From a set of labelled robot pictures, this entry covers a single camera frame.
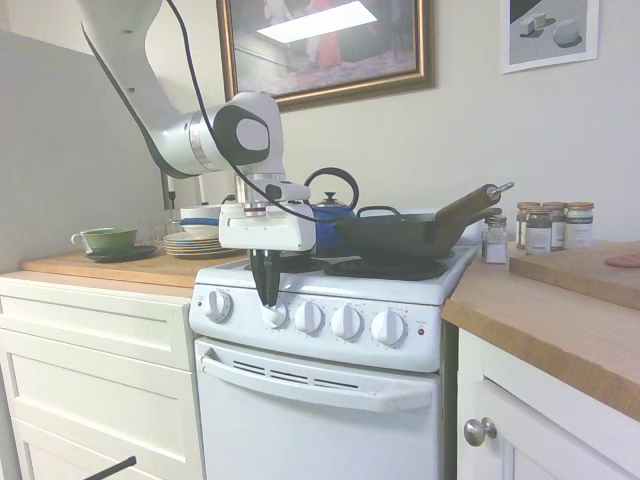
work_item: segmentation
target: green mug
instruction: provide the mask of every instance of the green mug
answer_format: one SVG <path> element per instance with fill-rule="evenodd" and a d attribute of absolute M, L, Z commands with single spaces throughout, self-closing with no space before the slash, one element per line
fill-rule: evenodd
<path fill-rule="evenodd" d="M 76 233 L 71 243 L 84 248 L 87 254 L 113 255 L 131 250 L 137 232 L 135 228 L 94 228 Z"/>

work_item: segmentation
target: black wok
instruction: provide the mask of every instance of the black wok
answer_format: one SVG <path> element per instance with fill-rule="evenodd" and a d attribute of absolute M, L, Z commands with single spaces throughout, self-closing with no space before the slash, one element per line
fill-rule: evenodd
<path fill-rule="evenodd" d="M 340 220 L 336 228 L 364 260 L 379 263 L 415 263 L 446 258 L 465 228 L 483 218 L 499 215 L 488 208 L 500 201 L 513 184 L 484 185 L 435 214 L 402 215 L 393 207 L 365 207 L 356 218 Z M 392 215 L 362 217 L 368 210 L 389 210 Z"/>

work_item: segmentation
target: drawer front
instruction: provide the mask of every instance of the drawer front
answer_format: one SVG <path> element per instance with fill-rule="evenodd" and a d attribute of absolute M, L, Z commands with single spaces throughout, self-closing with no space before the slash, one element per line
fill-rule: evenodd
<path fill-rule="evenodd" d="M 189 299 L 0 282 L 0 328 L 192 371 Z"/>
<path fill-rule="evenodd" d="M 9 410 L 160 478 L 202 478 L 195 374 L 0 330 Z"/>
<path fill-rule="evenodd" d="M 13 421 L 23 480 L 81 480 L 112 467 L 115 460 L 81 447 L 21 420 Z M 136 467 L 109 477 L 113 480 L 159 480 Z"/>

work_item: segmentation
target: cabinet knob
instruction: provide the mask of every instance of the cabinet knob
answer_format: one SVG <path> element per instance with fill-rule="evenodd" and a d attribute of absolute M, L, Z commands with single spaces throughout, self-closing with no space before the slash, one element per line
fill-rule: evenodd
<path fill-rule="evenodd" d="M 482 422 L 472 418 L 464 424 L 464 439 L 472 447 L 482 445 L 485 437 L 496 438 L 497 435 L 496 424 L 488 417 L 484 417 Z"/>

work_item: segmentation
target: white cabinet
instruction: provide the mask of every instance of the white cabinet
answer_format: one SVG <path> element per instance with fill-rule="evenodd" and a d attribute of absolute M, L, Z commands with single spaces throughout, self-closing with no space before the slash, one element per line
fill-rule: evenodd
<path fill-rule="evenodd" d="M 20 420 L 13 421 L 18 456 L 24 478 L 30 480 L 81 480 L 101 472 L 124 458 L 110 458 Z M 130 467 L 113 480 L 159 480 Z"/>
<path fill-rule="evenodd" d="M 23 480 L 86 478 L 131 456 L 137 465 L 114 478 L 204 478 L 188 305 L 0 278 L 0 365 Z"/>
<path fill-rule="evenodd" d="M 640 478 L 638 422 L 466 332 L 458 378 L 459 480 Z M 495 438 L 465 439 L 484 418 Z"/>

